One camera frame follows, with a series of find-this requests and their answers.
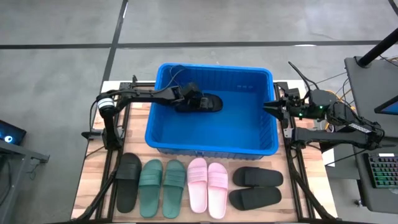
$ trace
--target blue light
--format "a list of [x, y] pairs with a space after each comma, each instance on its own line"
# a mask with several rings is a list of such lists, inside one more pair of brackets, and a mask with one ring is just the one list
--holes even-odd
[[10, 142], [12, 142], [12, 137], [11, 136], [6, 136], [4, 138], [4, 140], [5, 140], [5, 142], [10, 143]]

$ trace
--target black slipper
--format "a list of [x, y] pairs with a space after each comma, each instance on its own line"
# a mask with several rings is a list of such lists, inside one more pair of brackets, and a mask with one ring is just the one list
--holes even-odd
[[121, 213], [131, 212], [136, 205], [141, 169], [141, 161], [135, 154], [125, 153], [122, 155], [116, 173], [118, 182], [116, 208]]
[[276, 187], [255, 187], [234, 190], [229, 193], [228, 197], [231, 205], [240, 211], [273, 205], [282, 200], [282, 194]]
[[282, 185], [284, 177], [276, 170], [241, 167], [234, 172], [232, 180], [240, 187], [277, 187]]

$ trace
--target pink slipper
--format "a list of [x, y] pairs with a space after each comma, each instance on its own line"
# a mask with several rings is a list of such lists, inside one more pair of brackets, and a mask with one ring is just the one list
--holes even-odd
[[228, 173], [225, 167], [217, 162], [208, 168], [209, 213], [216, 219], [223, 218], [228, 196]]
[[196, 158], [187, 169], [188, 191], [191, 209], [202, 213], [207, 209], [207, 163], [203, 158]]

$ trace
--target green slipper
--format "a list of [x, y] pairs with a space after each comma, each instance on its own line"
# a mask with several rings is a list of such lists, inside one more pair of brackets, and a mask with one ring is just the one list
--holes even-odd
[[182, 192], [185, 187], [187, 171], [178, 160], [167, 163], [163, 183], [163, 216], [175, 218], [180, 214]]
[[147, 162], [142, 168], [138, 189], [139, 213], [144, 218], [152, 218], [156, 215], [162, 174], [162, 162], [158, 159]]

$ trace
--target desk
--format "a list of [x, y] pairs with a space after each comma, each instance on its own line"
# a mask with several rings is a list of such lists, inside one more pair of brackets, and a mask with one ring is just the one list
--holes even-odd
[[[374, 112], [375, 107], [398, 95], [398, 68], [383, 60], [374, 60], [369, 68], [359, 67], [353, 58], [346, 58], [345, 64], [358, 115], [379, 122], [386, 136], [398, 134], [398, 116]], [[382, 144], [398, 145], [398, 139], [385, 138]], [[354, 152], [361, 150], [354, 147]], [[373, 152], [398, 153], [398, 147], [376, 149]], [[374, 212], [398, 213], [398, 194], [389, 189], [374, 189], [362, 154], [356, 155], [355, 159], [367, 208]]]
[[[302, 81], [291, 81], [289, 86], [293, 88], [299, 85], [300, 89], [305, 92]], [[118, 89], [119, 82], [105, 82], [102, 91], [110, 89]], [[147, 118], [150, 110], [150, 103], [133, 103], [131, 105], [131, 112], [129, 115], [129, 124], [126, 133], [126, 143], [124, 146], [124, 152], [133, 152], [137, 154], [142, 161], [143, 165], [151, 159], [160, 159], [165, 166], [166, 163], [171, 159], [178, 159], [185, 167], [188, 166], [189, 162], [195, 157], [193, 156], [176, 156], [161, 154], [158, 150], [149, 147], [145, 140], [144, 135], [146, 131]], [[124, 112], [121, 112], [120, 119], [123, 118]], [[297, 120], [297, 126], [311, 128], [313, 126], [312, 120]], [[95, 116], [94, 128], [103, 128], [103, 120], [97, 114]], [[231, 206], [229, 201], [227, 202], [226, 215], [221, 220], [215, 220], [211, 218], [208, 212], [196, 214], [193, 213], [189, 206], [189, 197], [187, 186], [184, 188], [182, 207], [180, 215], [174, 220], [168, 220], [162, 215], [162, 196], [160, 196], [160, 203], [157, 215], [154, 218], [143, 219], [139, 214], [139, 201], [137, 200], [135, 209], [130, 213], [119, 213], [116, 209], [114, 211], [113, 221], [114, 222], [275, 222], [275, 221], [295, 221], [296, 212], [294, 208], [294, 201], [292, 196], [292, 189], [289, 178], [289, 171], [286, 163], [285, 149], [283, 145], [282, 135], [279, 130], [279, 148], [278, 151], [269, 157], [263, 157], [257, 161], [245, 161], [245, 160], [233, 160], [233, 159], [220, 159], [220, 158], [208, 158], [206, 157], [207, 163], [219, 162], [223, 164], [229, 174], [229, 191], [239, 189], [232, 183], [233, 172], [242, 166], [254, 166], [262, 167], [265, 169], [273, 169], [282, 173], [284, 176], [284, 183], [279, 187], [282, 193], [282, 200], [278, 204], [263, 207], [255, 210], [241, 212]], [[89, 143], [87, 153], [102, 146], [101, 141], [92, 141]], [[106, 151], [100, 150], [96, 154], [91, 155], [86, 159], [83, 164], [83, 170], [81, 173], [81, 179], [76, 194], [75, 204], [73, 206], [72, 218], [76, 218], [81, 215], [86, 207], [90, 204], [92, 199], [98, 193], [101, 184], [101, 178], [104, 167], [104, 160], [106, 157]], [[317, 149], [307, 147], [303, 150], [303, 157], [306, 165], [306, 171], [308, 175], [308, 182], [312, 192], [315, 194], [320, 203], [326, 208], [326, 210], [336, 216], [336, 209], [331, 194], [328, 178], [326, 176], [326, 170], [322, 162], [321, 152]], [[108, 210], [107, 200], [109, 200], [109, 192], [104, 202], [104, 212]], [[303, 207], [304, 215], [307, 209], [305, 208], [305, 197], [303, 192], [300, 191], [300, 201]]]

